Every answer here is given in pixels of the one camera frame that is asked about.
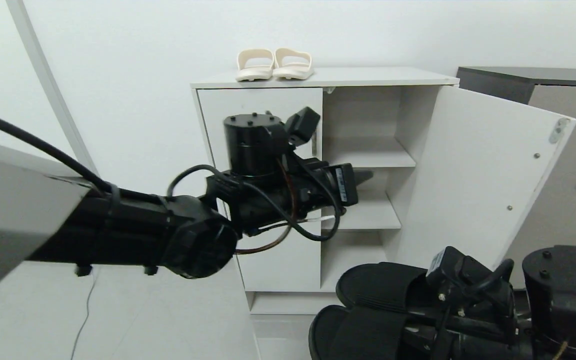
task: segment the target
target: cable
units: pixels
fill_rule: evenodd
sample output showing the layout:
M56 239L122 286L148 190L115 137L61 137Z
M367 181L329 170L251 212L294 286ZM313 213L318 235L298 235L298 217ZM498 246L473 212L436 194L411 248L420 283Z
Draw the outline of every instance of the cable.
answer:
M500 280L503 276L510 274L513 271L515 262L512 259L505 259L499 264L494 271L492 271L486 278L479 281L476 284L470 285L463 290L464 295L472 296L478 292L482 292L489 287L491 287L497 280Z
M105 181L102 180L102 178L93 173L93 171L90 171L86 166L83 166L77 162L77 160L68 156L66 153L59 150L55 146L52 146L46 141L43 141L39 137L36 137L30 132L14 126L13 124L2 119L0 119L0 130L8 135L11 135L12 137L19 139L20 141L25 142L26 144L34 146L35 148L43 151L51 157L59 160L62 164L81 175L82 178L89 181L100 191L110 191L110 185L108 185Z
M266 194L266 192L264 192L259 187L256 187L255 185L250 184L250 183L245 182L245 181L237 181L237 180L234 180L233 178L227 177L226 175L219 172L219 170L217 170L214 166L210 166L210 165L206 165L206 164L195 165L191 168L188 168L186 171L183 171L179 175L177 175L174 178L174 180L172 180L172 182L170 183L170 185L167 189L166 195L169 198L172 197L175 186L177 184L179 184L179 182L181 182L181 180L183 178L185 178L186 176L189 176L192 173L196 173L197 171L200 171L200 170L208 170L211 173L213 173L218 179L220 179L224 182L230 183L231 185L235 185L237 187L248 188L251 191L254 191L255 193L259 194L259 196L261 196L261 198L263 198L263 200L265 200L270 205L270 207L272 207L272 209L274 209L279 215L281 215L281 217L286 221L286 223L288 223L291 227L293 227L295 230L297 230L297 232L299 234L304 235L304 237L306 237L306 239L310 239L310 240L313 240L315 242L323 242L323 241L329 240L332 237L332 235L335 234L335 232L337 231L337 228L339 227L339 218L341 217L341 210L338 210L337 207L335 207L335 210L334 210L335 221L334 221L333 230L331 230L330 234L327 236L315 235L315 234L309 232L308 230L306 230L305 228L303 228L301 225L299 225L299 223L297 223L296 220L292 219L290 215L286 214L286 212L281 208L281 206L277 205L277 203L275 203L275 201L273 201L273 199L270 198L268 196L268 194ZM309 172L311 176L314 175L313 172L310 171L310 169L308 169L307 172ZM316 177L315 177L315 180L316 180L316 182L318 182L318 184L320 184L320 186L323 186L327 190L327 192L330 194L330 196L332 196L330 191L327 189L327 187L325 187L325 185L323 185L322 182L320 182Z
M185 171L183 171L182 173L177 175L172 180L172 182L170 182L170 185L168 185L168 189L166 191L166 196L168 196L169 198L172 198L173 191L174 191L175 187L177 186L177 184L179 184L179 182L181 182L183 180L183 178L185 178L186 176L189 176L190 174L196 173L200 170L208 170L211 173L213 173L219 180L230 183L231 185L235 185L237 187L240 185L240 182L238 182L237 180L233 180L232 178L227 177L226 175L222 174L214 166L210 166L210 165L206 165L206 164L200 164L200 165L195 165L195 166L192 166L190 168L187 168Z
M308 174L317 184L319 187L321 187L324 191L324 193L326 193L328 199L332 202L333 207L334 207L334 224L332 225L332 228L330 229L328 235L326 236L320 236L320 240L318 241L326 241L331 239L332 237L334 237L334 235L337 233L337 230L339 228L339 223L341 221L341 215L342 215L342 207L341 204L339 203L338 199L336 198L336 196L334 196L334 194L330 191L330 189L326 186L326 184L324 184L322 182L322 180L320 180L320 178L317 177L317 175L315 175L315 173L313 173L313 171L308 167L308 165L306 165L306 163L304 162L304 160L297 156L296 153L291 152L290 155L292 155L292 158L294 159L295 162L297 162L297 165L299 167L301 167L303 169L303 171L306 172L306 174Z
M297 224L303 224L303 223L315 223L315 222L324 222L330 219L334 219L335 215L326 215L326 216L320 216L318 218L305 218L305 219L298 219L297 220ZM259 232L257 233L257 235L261 234L261 233L265 233L268 230L272 230L272 229L276 229L276 228L281 228L282 226L286 226L286 225L290 225L287 222L280 222L280 223L275 223L274 225L270 225L267 227L262 227L259 228Z
M281 169L281 175L283 175L283 178L286 181L286 186L288 186L288 191L290 192L290 203L292 205L292 214L291 214L292 219L297 220L297 195L295 194L295 186L293 186L293 180L291 180L290 176L288 176L288 173L286 173L286 169L282 165L282 162L281 160L279 160L279 158L277 159L277 164L279 165L279 169ZM235 250L235 254L249 255L249 254L261 253L262 251L272 249L281 244L286 239L286 237L288 237L288 234L290 234L290 230L292 230L292 228L293 227L288 226L286 230L284 230L281 233L281 235L279 235L279 237L277 237L277 239L271 243L265 244L264 246L259 246L258 248L237 249Z
M564 354L564 351L566 351L567 347L568 347L568 340L561 343L561 347L559 348L559 351L557 351L557 353L555 354L555 357L553 357L552 360L560 360L560 358Z
M75 342L72 344L72 353L70 354L70 360L75 358L75 351L77 350L77 343L80 342L80 335L82 335L82 330L84 330L84 326L88 322L88 318L90 316L90 296L92 295L92 291L95 289L95 285L97 284L97 280L99 280L99 276L101 275L101 266L99 266L99 271L96 272L96 277L92 282L92 286L90 286L90 291L88 292L88 296L86 299L86 317L84 318L84 322L81 323L81 327L79 331L77 331L77 336L75 337Z

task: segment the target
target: gray cabinet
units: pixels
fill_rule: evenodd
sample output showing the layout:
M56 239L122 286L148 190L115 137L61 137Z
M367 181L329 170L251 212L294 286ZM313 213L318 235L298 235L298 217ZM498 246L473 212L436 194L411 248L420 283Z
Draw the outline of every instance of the gray cabinet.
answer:
M460 87L576 118L576 69L459 68ZM517 265L528 253L576 245L576 127L506 256ZM512 274L524 286L521 267Z

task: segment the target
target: slipper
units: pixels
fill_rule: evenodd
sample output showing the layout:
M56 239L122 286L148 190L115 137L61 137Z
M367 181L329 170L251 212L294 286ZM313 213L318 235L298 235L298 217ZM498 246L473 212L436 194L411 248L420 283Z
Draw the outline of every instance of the slipper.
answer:
M336 283L336 296L339 301L351 309L358 298L370 297L377 301L389 303L400 299L404 305L415 307L434 307L438 305L436 291L426 282L426 269L380 262L362 264L348 269Z
M285 57L302 58L306 61L284 63ZM280 47L274 51L274 66L272 75L276 78L306 80L313 75L313 58L308 52L295 51Z
M252 59L268 59L268 64L247 64ZM249 48L237 55L237 76L235 80L243 82L248 80L268 80L273 75L275 54L267 48Z
M333 360L333 353L336 351L334 342L339 330L342 330L344 323L349 320L351 310L343 306L329 305L322 309L310 324L308 331L308 349L312 360ZM397 360L424 360L428 355L413 346L402 342L396 354L378 353L375 359L387 358L389 355L396 355ZM351 357L365 359L361 355Z

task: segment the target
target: open cabinet door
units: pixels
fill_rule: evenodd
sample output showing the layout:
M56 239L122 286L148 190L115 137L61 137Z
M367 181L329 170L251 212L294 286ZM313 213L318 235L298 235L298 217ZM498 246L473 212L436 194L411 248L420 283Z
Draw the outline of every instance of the open cabinet door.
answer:
M454 246L496 267L575 125L555 112L444 86L390 259L428 267Z

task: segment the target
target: robotic arm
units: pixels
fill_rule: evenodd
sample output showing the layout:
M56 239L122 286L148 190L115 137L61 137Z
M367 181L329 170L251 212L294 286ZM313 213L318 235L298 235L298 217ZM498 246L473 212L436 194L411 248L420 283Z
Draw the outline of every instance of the robotic arm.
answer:
M76 264L78 276L90 274L92 264L115 264L144 266L147 275L164 266L184 278L205 278L235 253L276 246L291 228L313 241L330 239L344 207L358 201L356 186L372 173L297 156L295 148L310 140L319 120L309 107L286 123L269 113L229 116L223 122L231 169L194 166L158 196L104 182L0 119L0 130L70 167L0 146L0 280L23 260ZM199 170L213 173L206 194L173 196L174 186ZM230 219L219 214L217 199L228 205ZM308 212L324 207L334 207L330 233L304 230L300 223ZM237 250L243 234L279 226L286 231L276 241Z

